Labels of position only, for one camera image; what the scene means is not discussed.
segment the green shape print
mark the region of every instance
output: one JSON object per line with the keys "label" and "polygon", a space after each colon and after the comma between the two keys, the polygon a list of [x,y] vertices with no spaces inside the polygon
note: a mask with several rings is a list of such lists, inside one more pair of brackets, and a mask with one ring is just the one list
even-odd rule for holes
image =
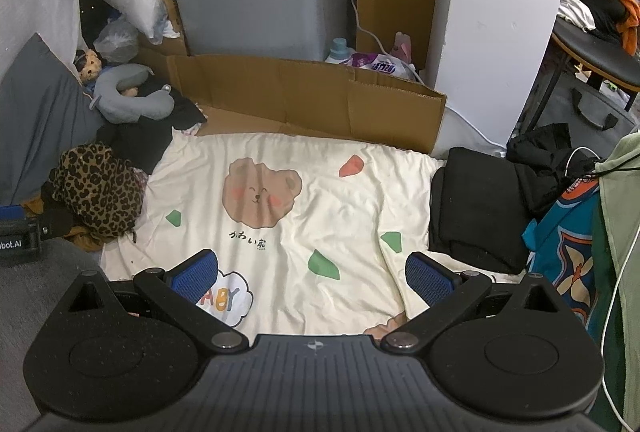
{"label": "green shape print", "polygon": [[399,231],[387,231],[382,237],[387,245],[396,253],[402,253],[402,235]]}
{"label": "green shape print", "polygon": [[307,266],[309,271],[316,275],[340,280],[340,271],[337,266],[316,249],[309,258]]}
{"label": "green shape print", "polygon": [[180,223],[182,222],[182,214],[177,209],[174,209],[174,211],[167,215],[165,219],[171,222],[171,224],[173,224],[175,227],[180,227]]}

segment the chair seat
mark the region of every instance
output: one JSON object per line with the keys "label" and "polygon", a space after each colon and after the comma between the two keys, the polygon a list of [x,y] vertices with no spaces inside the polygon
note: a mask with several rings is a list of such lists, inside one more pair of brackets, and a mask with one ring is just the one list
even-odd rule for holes
{"label": "chair seat", "polygon": [[640,91],[640,62],[622,46],[610,44],[556,18],[553,38],[558,45],[587,68],[616,85]]}

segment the leopard print hat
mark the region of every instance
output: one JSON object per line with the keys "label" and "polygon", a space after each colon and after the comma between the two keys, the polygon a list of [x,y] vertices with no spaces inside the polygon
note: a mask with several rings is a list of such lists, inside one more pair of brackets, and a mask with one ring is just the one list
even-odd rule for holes
{"label": "leopard print hat", "polygon": [[128,161],[101,144],[80,145],[60,156],[49,175],[54,200],[63,203],[107,242],[133,231],[143,189]]}

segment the bear ear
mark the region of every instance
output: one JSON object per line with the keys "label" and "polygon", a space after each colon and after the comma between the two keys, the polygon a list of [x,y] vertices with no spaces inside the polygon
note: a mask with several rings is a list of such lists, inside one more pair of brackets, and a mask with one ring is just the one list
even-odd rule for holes
{"label": "bear ear", "polygon": [[254,160],[251,157],[245,157],[242,159],[236,159],[229,165],[229,174],[245,174],[249,168],[249,164],[255,166]]}
{"label": "bear ear", "polygon": [[302,179],[295,170],[283,170],[285,176],[284,181],[287,183],[287,188],[291,190],[294,197],[300,195],[302,191]]}

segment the white cloud print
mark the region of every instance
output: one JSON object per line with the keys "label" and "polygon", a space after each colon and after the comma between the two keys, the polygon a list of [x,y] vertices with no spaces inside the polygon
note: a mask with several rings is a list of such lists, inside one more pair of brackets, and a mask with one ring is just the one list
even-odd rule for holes
{"label": "white cloud print", "polygon": [[244,277],[236,271],[224,274],[218,271],[218,279],[198,301],[197,306],[231,327],[236,327],[247,316],[254,303]]}

